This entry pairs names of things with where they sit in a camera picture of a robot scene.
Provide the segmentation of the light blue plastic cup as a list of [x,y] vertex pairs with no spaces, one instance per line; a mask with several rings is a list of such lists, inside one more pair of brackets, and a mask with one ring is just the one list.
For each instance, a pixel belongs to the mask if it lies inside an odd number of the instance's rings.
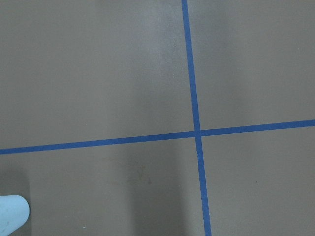
[[20,195],[6,195],[0,197],[0,235],[8,236],[28,220],[30,206]]

